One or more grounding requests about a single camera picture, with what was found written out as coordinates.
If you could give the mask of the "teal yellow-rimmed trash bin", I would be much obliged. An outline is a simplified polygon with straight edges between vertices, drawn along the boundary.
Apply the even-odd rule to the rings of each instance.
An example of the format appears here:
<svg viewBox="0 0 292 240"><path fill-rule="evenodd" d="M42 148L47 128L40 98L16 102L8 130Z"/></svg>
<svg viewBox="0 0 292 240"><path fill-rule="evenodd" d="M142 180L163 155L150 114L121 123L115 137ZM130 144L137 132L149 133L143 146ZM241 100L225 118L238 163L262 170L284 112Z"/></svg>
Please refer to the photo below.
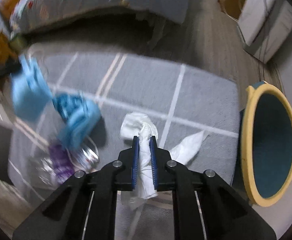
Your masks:
<svg viewBox="0 0 292 240"><path fill-rule="evenodd" d="M269 207L292 181L292 107L265 81L247 87L246 93L238 141L241 176L249 200Z"/></svg>

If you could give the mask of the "white air purifier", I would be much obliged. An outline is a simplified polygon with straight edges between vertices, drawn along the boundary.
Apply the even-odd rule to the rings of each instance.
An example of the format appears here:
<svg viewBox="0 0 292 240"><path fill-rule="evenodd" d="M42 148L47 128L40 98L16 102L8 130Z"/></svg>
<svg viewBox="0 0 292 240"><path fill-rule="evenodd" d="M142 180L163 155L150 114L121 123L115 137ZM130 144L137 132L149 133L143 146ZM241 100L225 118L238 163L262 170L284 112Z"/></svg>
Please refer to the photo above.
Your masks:
<svg viewBox="0 0 292 240"><path fill-rule="evenodd" d="M244 50L266 64L292 31L292 1L246 0L237 26Z"/></svg>

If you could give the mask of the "grey checked rug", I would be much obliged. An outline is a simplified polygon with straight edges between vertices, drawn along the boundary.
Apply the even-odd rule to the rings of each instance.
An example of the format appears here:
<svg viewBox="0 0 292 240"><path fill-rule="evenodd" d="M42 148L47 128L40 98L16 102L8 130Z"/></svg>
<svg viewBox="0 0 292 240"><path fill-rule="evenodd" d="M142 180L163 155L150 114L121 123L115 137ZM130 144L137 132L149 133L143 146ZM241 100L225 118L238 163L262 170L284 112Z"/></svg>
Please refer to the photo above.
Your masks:
<svg viewBox="0 0 292 240"><path fill-rule="evenodd" d="M231 184L239 130L238 91L232 81L185 64L130 54L45 55L38 49L27 56L36 57L53 94L79 94L100 103L102 118L91 134L100 158L95 169L130 147L120 128L126 114L139 112L157 127L157 145L166 150L206 131L208 137L188 167L212 169ZM49 155L43 150L62 124L52 103L36 122L14 123L8 173L33 206L55 189ZM142 211L122 205L118 195L115 239L174 239L169 192L148 200Z"/></svg>

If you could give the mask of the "white tissue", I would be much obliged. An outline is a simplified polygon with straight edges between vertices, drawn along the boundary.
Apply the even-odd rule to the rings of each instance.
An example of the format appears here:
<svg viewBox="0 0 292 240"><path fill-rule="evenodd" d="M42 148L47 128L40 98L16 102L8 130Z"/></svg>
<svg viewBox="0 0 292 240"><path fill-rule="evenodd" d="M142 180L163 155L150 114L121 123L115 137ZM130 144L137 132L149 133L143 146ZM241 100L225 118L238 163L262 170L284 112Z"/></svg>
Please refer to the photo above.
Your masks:
<svg viewBox="0 0 292 240"><path fill-rule="evenodd" d="M134 136L139 138L136 188L133 191L121 192L122 204L130 207L131 210L140 207L148 199L157 196L153 185L149 142L151 137L158 137L158 131L146 114L132 112L125 116L121 126L121 137L125 140L131 140Z"/></svg>
<svg viewBox="0 0 292 240"><path fill-rule="evenodd" d="M201 131L185 137L170 151L171 159L187 165L199 152L202 143L210 135L208 131Z"/></svg>

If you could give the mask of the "teal crumpled wrapper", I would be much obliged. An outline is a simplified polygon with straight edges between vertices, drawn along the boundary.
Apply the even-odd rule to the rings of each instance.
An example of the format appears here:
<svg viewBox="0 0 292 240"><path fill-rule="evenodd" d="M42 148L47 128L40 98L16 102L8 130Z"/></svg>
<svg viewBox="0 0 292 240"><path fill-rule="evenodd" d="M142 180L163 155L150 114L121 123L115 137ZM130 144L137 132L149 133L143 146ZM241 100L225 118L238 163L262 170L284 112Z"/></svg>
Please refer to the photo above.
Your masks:
<svg viewBox="0 0 292 240"><path fill-rule="evenodd" d="M86 112L87 103L83 96L61 93L52 99L54 109L59 113L63 122L66 122L77 110Z"/></svg>

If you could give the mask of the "purple spray bottle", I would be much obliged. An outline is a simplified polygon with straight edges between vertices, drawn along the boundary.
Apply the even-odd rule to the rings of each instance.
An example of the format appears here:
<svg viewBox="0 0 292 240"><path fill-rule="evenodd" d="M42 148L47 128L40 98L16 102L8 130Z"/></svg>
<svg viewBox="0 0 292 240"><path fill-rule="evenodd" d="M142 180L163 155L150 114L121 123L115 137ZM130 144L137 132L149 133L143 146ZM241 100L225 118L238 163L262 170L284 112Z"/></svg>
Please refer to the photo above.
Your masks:
<svg viewBox="0 0 292 240"><path fill-rule="evenodd" d="M73 164L70 161L66 148L59 141L52 142L48 150L57 183L61 185L74 174Z"/></svg>

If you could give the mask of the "green can under bed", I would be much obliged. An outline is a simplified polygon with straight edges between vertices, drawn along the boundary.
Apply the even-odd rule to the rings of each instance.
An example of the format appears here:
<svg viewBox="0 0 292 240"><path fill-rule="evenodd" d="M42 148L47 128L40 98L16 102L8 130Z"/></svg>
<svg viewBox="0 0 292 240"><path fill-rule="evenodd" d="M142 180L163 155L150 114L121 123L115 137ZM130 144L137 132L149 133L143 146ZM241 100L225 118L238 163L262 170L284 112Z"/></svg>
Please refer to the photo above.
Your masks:
<svg viewBox="0 0 292 240"><path fill-rule="evenodd" d="M17 53L28 47L27 40L21 34L12 33L9 40L10 47Z"/></svg>

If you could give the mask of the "light blue face mask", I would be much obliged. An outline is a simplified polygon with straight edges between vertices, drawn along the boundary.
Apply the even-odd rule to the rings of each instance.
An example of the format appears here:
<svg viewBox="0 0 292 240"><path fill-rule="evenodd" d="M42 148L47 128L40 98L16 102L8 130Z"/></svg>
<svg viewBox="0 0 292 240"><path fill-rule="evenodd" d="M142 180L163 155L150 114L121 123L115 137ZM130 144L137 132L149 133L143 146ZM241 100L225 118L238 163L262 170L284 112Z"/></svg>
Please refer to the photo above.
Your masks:
<svg viewBox="0 0 292 240"><path fill-rule="evenodd" d="M52 100L51 90L35 58L19 56L21 69L11 75L11 100L15 115L35 122Z"/></svg>

